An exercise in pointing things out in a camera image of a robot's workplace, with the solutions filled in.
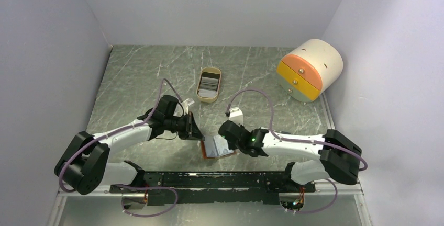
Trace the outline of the brown leather card holder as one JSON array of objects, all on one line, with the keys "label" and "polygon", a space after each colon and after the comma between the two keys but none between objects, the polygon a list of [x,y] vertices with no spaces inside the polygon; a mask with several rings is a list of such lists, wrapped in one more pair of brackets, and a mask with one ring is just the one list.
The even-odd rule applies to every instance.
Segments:
[{"label": "brown leather card holder", "polygon": [[220,135],[205,136],[201,141],[201,149],[204,159],[219,159],[236,155],[236,151],[229,149],[228,142]]}]

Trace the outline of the aluminium frame rail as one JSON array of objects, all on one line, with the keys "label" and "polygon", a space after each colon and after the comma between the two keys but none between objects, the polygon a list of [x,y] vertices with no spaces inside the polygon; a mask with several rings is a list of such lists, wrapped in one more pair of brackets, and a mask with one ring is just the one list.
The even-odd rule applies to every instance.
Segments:
[{"label": "aluminium frame rail", "polygon": [[135,216],[143,206],[178,204],[261,202],[299,212],[305,194],[315,191],[314,182],[355,185],[358,174],[367,167],[361,149],[345,135],[328,129],[320,135],[295,135],[271,128],[248,130],[237,108],[226,110],[217,141],[228,149],[251,157],[301,156],[305,162],[289,162],[282,171],[145,171],[132,161],[111,163],[111,154],[139,142],[172,132],[184,141],[209,142],[189,111],[192,99],[164,95],[156,105],[131,123],[97,134],[77,133],[58,160],[54,173],[67,193],[92,193],[108,186],[121,194],[123,213]]}]

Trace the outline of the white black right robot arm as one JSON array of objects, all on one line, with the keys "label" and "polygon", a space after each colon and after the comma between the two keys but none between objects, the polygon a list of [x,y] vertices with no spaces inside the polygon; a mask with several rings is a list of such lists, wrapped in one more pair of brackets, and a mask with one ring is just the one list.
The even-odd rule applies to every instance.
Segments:
[{"label": "white black right robot arm", "polygon": [[318,135],[277,133],[265,128],[248,131],[227,120],[218,133],[231,149],[251,157],[285,155],[305,158],[305,162],[291,164],[290,172],[283,176],[282,183],[288,191],[327,178],[345,185],[358,182],[362,150],[338,130],[328,129],[325,134]]}]

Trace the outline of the beige oval tray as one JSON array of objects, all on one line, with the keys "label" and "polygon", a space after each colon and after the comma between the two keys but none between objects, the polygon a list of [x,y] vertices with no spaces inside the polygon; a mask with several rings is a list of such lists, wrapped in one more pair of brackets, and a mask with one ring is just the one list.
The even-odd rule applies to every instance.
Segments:
[{"label": "beige oval tray", "polygon": [[221,70],[216,67],[204,67],[201,70],[196,90],[197,98],[201,102],[213,103],[217,100],[221,76]]}]

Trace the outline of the stack of credit cards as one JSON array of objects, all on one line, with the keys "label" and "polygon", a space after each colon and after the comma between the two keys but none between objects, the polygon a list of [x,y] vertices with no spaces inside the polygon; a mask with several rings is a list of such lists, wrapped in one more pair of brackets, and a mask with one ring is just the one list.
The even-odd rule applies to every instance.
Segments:
[{"label": "stack of credit cards", "polygon": [[220,74],[203,72],[201,74],[199,86],[197,88],[198,96],[202,98],[214,98],[217,95],[220,82]]}]

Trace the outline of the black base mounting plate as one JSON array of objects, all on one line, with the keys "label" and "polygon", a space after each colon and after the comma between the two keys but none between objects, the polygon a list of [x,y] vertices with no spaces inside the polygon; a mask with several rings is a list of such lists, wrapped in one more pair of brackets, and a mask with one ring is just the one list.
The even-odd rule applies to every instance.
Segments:
[{"label": "black base mounting plate", "polygon": [[280,204],[281,193],[315,192],[314,182],[297,184],[285,171],[264,172],[146,172],[140,194],[149,206],[214,202]]}]

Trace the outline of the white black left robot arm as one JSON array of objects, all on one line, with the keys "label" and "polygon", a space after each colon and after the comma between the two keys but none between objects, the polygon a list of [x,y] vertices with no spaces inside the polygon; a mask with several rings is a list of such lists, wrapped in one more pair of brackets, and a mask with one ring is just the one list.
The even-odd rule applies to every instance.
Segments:
[{"label": "white black left robot arm", "polygon": [[86,195],[101,185],[123,185],[136,193],[147,186],[145,171],[132,161],[109,162],[109,157],[130,146],[159,138],[164,132],[181,140],[204,141],[205,136],[185,103],[164,95],[154,108],[112,131],[77,133],[54,168],[61,188]]}]

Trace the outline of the round pastel drawer cabinet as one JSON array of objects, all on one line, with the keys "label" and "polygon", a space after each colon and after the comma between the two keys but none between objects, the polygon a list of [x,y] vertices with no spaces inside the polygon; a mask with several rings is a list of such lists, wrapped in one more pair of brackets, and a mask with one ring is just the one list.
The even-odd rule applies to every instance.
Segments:
[{"label": "round pastel drawer cabinet", "polygon": [[340,53],[329,43],[310,39],[280,59],[278,82],[294,99],[315,101],[343,70]]}]

